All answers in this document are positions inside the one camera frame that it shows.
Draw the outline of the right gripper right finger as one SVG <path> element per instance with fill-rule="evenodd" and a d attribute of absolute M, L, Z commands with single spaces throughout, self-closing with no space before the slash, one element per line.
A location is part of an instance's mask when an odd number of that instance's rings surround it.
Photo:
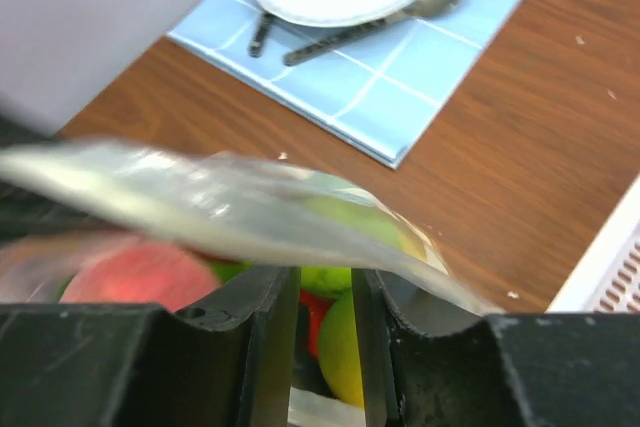
<path fill-rule="evenodd" d="M 635 426 L 639 318 L 460 309 L 433 331 L 418 289 L 357 270 L 352 287 L 369 426 Z"/>

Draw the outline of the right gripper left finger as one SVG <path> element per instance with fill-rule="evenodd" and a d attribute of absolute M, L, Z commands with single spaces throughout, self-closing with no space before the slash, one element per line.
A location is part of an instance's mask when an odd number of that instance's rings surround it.
<path fill-rule="evenodd" d="M 5 304 L 5 426 L 283 426 L 299 272 L 258 266 L 175 313 Z"/>

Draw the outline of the red fake apple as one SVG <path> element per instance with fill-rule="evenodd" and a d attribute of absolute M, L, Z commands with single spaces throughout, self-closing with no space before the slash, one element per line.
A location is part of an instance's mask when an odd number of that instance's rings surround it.
<path fill-rule="evenodd" d="M 176 312 L 214 292 L 222 283 L 186 251 L 143 242 L 80 271 L 61 295 L 62 303 L 157 303 Z"/>

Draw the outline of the white plastic basket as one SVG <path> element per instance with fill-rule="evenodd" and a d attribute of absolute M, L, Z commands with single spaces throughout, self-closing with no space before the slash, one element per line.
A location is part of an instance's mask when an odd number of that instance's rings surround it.
<path fill-rule="evenodd" d="M 639 311 L 638 181 L 623 195 L 547 311 Z"/>

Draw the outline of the polka dot zip bag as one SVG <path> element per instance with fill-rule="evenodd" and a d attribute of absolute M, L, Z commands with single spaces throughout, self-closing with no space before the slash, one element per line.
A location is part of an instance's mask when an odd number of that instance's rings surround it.
<path fill-rule="evenodd" d="M 53 302 L 84 268 L 156 239 L 195 256 L 253 265 L 377 269 L 471 314 L 495 311 L 451 277 L 435 244 L 412 223 L 370 192 L 319 171 L 109 140 L 5 147 L 1 179 L 11 204 L 53 204 L 43 215 L 46 233 L 1 252 L 5 302 Z M 428 260 L 314 213 L 304 201 L 318 196 L 381 209 L 423 242 Z"/>

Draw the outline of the green fake fruit ball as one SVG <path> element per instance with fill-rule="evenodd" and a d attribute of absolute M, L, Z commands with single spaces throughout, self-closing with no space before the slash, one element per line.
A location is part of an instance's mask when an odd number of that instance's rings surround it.
<path fill-rule="evenodd" d="M 226 283 L 253 267 L 249 262 L 208 260 L 210 269 Z M 346 267 L 301 267 L 300 287 L 319 297 L 337 299 L 351 290 L 351 270 Z"/>

